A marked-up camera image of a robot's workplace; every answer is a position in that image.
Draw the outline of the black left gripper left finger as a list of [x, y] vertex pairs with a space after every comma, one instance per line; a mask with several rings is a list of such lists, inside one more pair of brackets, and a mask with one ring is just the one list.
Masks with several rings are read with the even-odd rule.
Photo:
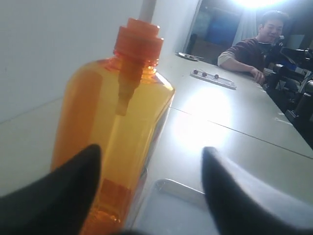
[[77, 235], [94, 200], [101, 148], [89, 145], [45, 177], [0, 199], [2, 235]]

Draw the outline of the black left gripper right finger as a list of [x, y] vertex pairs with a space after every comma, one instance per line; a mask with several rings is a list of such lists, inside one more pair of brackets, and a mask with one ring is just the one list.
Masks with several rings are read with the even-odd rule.
[[249, 174], [214, 147], [202, 150], [205, 200], [222, 235], [311, 235], [313, 207]]

